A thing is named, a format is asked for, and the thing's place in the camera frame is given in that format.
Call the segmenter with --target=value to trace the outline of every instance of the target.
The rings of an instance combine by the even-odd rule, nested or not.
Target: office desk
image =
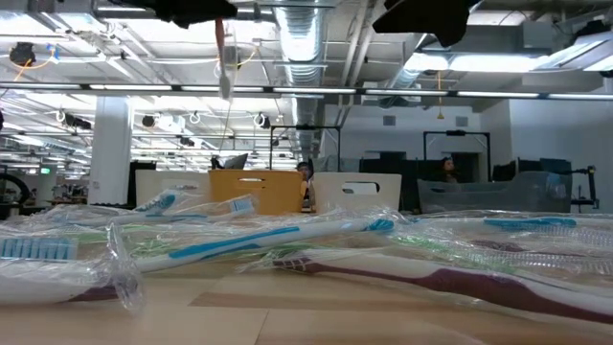
[[[2,308],[4,344],[603,344],[606,338],[330,277],[192,264],[149,274],[133,317],[112,303]]]

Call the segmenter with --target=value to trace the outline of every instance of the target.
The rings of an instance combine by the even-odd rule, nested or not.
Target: ceiling
[[[366,39],[370,23],[380,12],[380,2],[366,7],[369,2],[360,0],[328,1],[335,4],[327,10],[328,23],[325,32],[325,56],[323,85],[343,86],[343,75],[348,56],[353,56],[350,71],[355,73],[355,84],[377,82],[385,84],[411,56],[415,48],[415,34],[373,34]],[[100,8],[111,4],[99,2]],[[601,1],[529,1],[486,0],[469,18],[471,26],[518,27],[525,22],[540,22],[552,26],[552,30],[573,30],[574,18],[589,18],[608,10],[610,0]],[[360,12],[364,25],[359,27]],[[217,84],[217,47],[214,23],[192,25],[188,30],[174,24],[153,19],[127,19],[124,12],[105,11],[106,17],[82,13],[59,14],[55,27],[49,20],[37,15],[15,11],[0,11],[0,80],[31,82],[76,83],[172,83]],[[229,21],[226,27],[226,44],[236,46],[241,66],[232,76],[236,85],[285,85],[287,83],[284,57],[279,30],[273,23]],[[37,69],[23,70],[10,62],[8,53],[17,41],[34,43]],[[359,60],[364,48],[365,59]],[[51,49],[55,49],[55,58]],[[345,85],[352,81],[351,74]],[[560,82],[560,78],[574,81]],[[597,73],[479,73],[441,72],[439,75],[421,74],[417,83],[423,89],[470,89],[529,91],[547,88],[555,91],[590,91],[602,84]],[[437,99],[423,99],[413,105],[430,106]],[[10,90],[0,101],[9,128],[26,132],[72,133],[58,119],[62,114],[72,114],[95,126],[96,97],[90,95],[42,94]],[[480,100],[445,100],[448,106],[483,107]],[[287,98],[234,98],[230,103],[214,97],[133,97],[135,114],[133,157],[157,160],[158,166],[170,170],[204,171],[209,168],[211,155],[220,150],[226,156],[239,151],[257,151],[250,158],[249,167],[267,168],[270,131],[254,123],[259,114],[267,116],[273,125],[293,124],[292,101]],[[196,154],[183,154],[178,139],[140,138],[140,135],[157,132],[157,128],[142,125],[144,116],[175,116],[185,118],[185,134],[209,135],[203,150]],[[87,173],[90,160],[91,136],[56,136],[50,141],[83,148],[85,153],[46,149],[46,155],[55,155],[53,162],[64,166],[71,175]],[[292,169],[297,156],[293,155],[296,136],[292,130],[281,137],[275,151],[274,167]],[[41,151],[33,142],[3,138],[3,162],[19,167],[47,162],[40,154],[24,155],[18,152]],[[77,157],[80,165],[66,169],[66,162]]]

